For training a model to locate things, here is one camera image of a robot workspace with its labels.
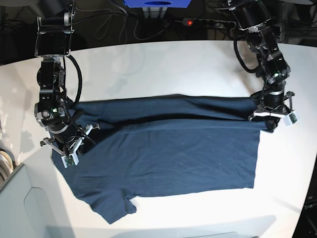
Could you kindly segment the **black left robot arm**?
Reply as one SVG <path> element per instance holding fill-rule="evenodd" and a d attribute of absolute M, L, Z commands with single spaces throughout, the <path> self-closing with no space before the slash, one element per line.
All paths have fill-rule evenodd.
<path fill-rule="evenodd" d="M 270 14 L 260 0 L 229 0 L 224 7 L 235 17 L 238 29 L 243 35 L 234 37 L 233 47 L 236 57 L 244 70 L 255 74 L 264 82 L 260 91 L 250 96 L 257 107 L 249 116 L 250 121 L 263 121 L 268 132 L 274 132 L 281 119 L 290 125 L 297 121 L 292 105 L 285 101 L 292 100 L 293 92 L 286 92 L 286 79 L 291 69 L 277 45 L 273 29 L 268 22 Z M 258 66 L 248 68 L 242 60 L 237 43 L 246 39 L 248 49 L 256 55 Z"/>

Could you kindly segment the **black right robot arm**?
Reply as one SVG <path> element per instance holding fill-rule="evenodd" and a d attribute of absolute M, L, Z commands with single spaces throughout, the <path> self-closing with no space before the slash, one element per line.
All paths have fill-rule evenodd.
<path fill-rule="evenodd" d="M 75 2 L 73 0 L 44 0 L 40 3 L 41 15 L 37 17 L 37 39 L 35 56 L 41 57 L 41 67 L 37 72 L 40 87 L 39 101 L 35 104 L 34 116 L 38 124 L 52 134 L 41 145 L 58 146 L 55 151 L 69 156 L 71 153 L 84 153 L 84 140 L 94 143 L 87 129 L 79 126 L 76 120 L 83 114 L 77 110 L 73 115 L 70 109 L 79 103 L 82 92 L 82 73 L 70 54 Z M 68 98 L 66 90 L 65 59 L 74 64 L 78 75 L 78 88 L 74 101 Z"/>

